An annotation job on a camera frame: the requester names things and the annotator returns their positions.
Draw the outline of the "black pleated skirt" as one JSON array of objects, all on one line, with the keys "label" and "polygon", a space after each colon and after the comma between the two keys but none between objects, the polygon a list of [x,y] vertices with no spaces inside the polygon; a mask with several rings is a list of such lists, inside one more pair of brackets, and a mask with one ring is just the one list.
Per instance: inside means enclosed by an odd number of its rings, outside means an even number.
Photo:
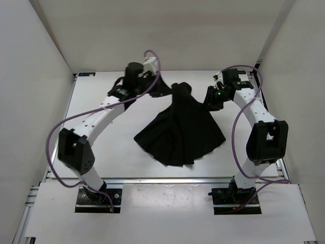
[{"label": "black pleated skirt", "polygon": [[168,86],[163,79],[149,91],[151,97],[170,95],[172,102],[135,137],[138,146],[165,166],[182,167],[213,152],[226,138],[186,83]]}]

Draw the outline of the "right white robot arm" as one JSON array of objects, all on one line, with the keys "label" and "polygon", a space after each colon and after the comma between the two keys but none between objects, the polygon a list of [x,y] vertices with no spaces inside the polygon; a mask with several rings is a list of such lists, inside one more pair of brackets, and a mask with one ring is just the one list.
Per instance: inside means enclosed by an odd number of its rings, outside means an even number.
[{"label": "right white robot arm", "polygon": [[[271,115],[263,103],[257,99],[258,92],[248,81],[235,81],[227,85],[218,82],[218,87],[209,86],[204,99],[204,108],[208,111],[223,109],[223,104],[233,101],[240,112],[235,117],[232,127],[231,144],[239,173],[234,176],[236,186],[228,190],[228,197],[233,203],[240,203],[246,198],[246,190],[255,186],[262,173],[279,159],[286,151],[288,124]],[[240,165],[235,148],[235,129],[239,117],[244,114],[251,126],[246,144],[247,159]]]}]

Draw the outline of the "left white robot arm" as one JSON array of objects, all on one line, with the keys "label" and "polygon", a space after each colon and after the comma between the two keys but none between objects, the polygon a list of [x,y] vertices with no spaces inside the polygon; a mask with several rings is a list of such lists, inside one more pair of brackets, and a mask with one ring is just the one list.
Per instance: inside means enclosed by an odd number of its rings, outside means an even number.
[{"label": "left white robot arm", "polygon": [[92,146],[104,129],[122,115],[136,99],[152,91],[160,76],[157,57],[146,58],[144,63],[131,62],[124,76],[113,85],[97,109],[86,114],[86,118],[72,129],[59,132],[58,159],[80,179],[89,190],[94,203],[106,199],[106,184],[94,168],[95,156]]}]

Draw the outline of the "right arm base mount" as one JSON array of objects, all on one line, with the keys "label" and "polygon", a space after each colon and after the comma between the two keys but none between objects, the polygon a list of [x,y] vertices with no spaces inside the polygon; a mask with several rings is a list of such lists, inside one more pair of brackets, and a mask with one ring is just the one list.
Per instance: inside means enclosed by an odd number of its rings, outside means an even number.
[{"label": "right arm base mount", "polygon": [[238,188],[231,180],[227,188],[212,188],[208,193],[212,197],[214,215],[261,215],[256,187]]}]

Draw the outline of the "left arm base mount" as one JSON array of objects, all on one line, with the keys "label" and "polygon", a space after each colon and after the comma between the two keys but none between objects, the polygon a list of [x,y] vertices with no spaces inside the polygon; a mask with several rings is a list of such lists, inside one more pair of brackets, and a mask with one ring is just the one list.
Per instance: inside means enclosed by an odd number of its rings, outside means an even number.
[{"label": "left arm base mount", "polygon": [[110,188],[104,183],[101,191],[106,195],[92,192],[84,186],[80,186],[75,204],[76,213],[119,214],[121,210],[122,188]]}]

